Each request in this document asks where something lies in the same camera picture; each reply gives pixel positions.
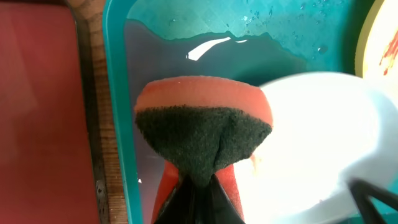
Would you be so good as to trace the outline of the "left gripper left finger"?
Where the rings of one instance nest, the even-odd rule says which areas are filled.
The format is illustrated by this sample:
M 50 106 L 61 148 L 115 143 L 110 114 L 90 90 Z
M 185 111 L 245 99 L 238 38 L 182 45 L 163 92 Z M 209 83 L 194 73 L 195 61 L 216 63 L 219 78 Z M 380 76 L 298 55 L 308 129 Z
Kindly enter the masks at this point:
M 173 189 L 160 210 L 155 224 L 196 224 L 197 188 L 185 176 Z

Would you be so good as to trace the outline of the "green and pink sponge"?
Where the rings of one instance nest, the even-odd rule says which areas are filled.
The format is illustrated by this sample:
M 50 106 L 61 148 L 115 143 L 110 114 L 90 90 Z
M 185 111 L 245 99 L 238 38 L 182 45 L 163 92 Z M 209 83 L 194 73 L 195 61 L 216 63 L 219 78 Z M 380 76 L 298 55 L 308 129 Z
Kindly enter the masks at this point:
M 219 77 L 165 78 L 143 88 L 134 112 L 144 139 L 165 161 L 152 223 L 185 176 L 195 184 L 198 200 L 198 189 L 212 175 L 244 221 L 234 165 L 249 159 L 273 128 L 260 88 Z

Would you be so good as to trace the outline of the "light blue plate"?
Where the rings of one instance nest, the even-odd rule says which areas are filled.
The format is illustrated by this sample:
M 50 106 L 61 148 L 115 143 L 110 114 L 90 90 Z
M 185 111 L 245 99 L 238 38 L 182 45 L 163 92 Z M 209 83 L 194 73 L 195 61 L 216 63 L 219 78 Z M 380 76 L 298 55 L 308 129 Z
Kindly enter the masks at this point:
M 273 130 L 234 165 L 246 223 L 359 223 L 351 181 L 397 192 L 397 102 L 379 85 L 318 72 L 261 90 Z

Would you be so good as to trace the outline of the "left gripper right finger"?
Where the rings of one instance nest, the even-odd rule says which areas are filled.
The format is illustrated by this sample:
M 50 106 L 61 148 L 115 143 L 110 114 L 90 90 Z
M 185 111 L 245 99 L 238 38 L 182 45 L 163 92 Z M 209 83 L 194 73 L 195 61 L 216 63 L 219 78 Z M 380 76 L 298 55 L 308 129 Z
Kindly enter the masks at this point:
M 216 175 L 198 189 L 198 224 L 244 224 Z

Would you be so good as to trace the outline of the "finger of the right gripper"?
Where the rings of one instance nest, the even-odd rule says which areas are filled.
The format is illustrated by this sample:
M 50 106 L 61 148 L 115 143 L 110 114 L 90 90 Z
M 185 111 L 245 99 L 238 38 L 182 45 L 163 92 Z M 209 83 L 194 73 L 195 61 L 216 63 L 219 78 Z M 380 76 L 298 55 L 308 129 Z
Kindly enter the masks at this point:
M 366 224 L 387 224 L 371 199 L 382 202 L 397 211 L 397 195 L 361 179 L 354 179 L 349 183 L 349 191 Z

